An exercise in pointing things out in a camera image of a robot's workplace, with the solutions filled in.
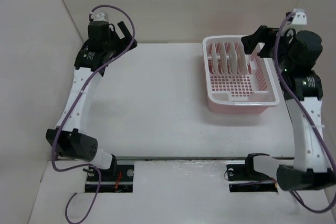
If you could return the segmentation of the green red rimmed plate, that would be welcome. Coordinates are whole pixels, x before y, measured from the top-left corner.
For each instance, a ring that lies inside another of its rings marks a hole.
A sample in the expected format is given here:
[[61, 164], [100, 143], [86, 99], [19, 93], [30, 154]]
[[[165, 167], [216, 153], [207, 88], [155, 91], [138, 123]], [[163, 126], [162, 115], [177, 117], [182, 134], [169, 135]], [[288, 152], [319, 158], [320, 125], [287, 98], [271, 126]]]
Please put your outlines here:
[[239, 64], [240, 74], [246, 75], [247, 73], [246, 56], [245, 56], [243, 44], [241, 42], [238, 44], [238, 47], [237, 47], [237, 55], [238, 55], [238, 64]]

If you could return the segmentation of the orange sunburst plate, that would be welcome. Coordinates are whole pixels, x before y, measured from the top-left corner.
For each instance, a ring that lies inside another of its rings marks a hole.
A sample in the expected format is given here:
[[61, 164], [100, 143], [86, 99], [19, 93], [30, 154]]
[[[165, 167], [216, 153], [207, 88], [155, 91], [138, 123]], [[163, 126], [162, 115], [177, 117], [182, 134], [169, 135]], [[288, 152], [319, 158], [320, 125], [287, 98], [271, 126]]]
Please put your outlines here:
[[215, 43], [212, 43], [211, 54], [212, 54], [213, 73], [217, 74], [219, 72], [219, 69], [218, 69], [217, 51]]
[[234, 75], [238, 74], [237, 53], [235, 50], [235, 45], [232, 42], [229, 44], [229, 65], [231, 73]]

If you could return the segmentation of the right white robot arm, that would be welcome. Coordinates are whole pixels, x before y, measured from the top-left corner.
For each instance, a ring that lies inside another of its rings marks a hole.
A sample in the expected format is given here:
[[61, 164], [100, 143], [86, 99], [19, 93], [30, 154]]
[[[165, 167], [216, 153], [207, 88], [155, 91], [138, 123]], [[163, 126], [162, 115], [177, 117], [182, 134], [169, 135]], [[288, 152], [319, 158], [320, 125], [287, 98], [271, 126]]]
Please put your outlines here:
[[260, 26], [242, 37], [244, 52], [251, 54], [258, 44], [261, 58], [271, 58], [290, 116], [295, 155], [287, 165], [267, 154], [249, 154], [243, 165], [247, 178], [274, 179], [284, 191], [321, 190], [335, 185], [335, 162], [323, 140], [321, 108], [323, 89], [313, 66], [321, 55], [321, 37], [305, 29], [303, 10], [286, 14], [278, 28]]

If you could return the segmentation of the white plate flower outline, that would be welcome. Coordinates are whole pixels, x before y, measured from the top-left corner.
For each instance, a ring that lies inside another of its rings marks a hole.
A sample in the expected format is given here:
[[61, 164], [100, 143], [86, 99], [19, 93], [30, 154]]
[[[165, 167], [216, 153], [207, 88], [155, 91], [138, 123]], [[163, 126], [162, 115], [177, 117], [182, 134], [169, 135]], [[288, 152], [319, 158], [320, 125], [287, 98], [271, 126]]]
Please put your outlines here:
[[226, 48], [225, 48], [225, 44], [221, 43], [220, 46], [220, 60], [221, 60], [221, 65], [222, 65], [222, 73], [224, 75], [228, 74], [228, 68], [227, 68], [227, 58], [226, 58]]

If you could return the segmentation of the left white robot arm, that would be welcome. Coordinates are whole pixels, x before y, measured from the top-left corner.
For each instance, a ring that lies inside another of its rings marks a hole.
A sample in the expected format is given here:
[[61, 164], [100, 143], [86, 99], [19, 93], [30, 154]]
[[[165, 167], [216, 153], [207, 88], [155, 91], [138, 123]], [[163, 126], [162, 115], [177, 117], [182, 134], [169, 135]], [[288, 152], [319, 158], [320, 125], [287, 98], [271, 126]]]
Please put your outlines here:
[[96, 89], [109, 64], [137, 46], [124, 22], [119, 22], [123, 37], [108, 15], [90, 14], [88, 39], [79, 50], [73, 70], [72, 87], [66, 106], [55, 128], [48, 129], [46, 140], [52, 146], [52, 160], [66, 157], [87, 162], [99, 169], [105, 180], [117, 176], [117, 160], [99, 147], [98, 140], [87, 134], [90, 107]]

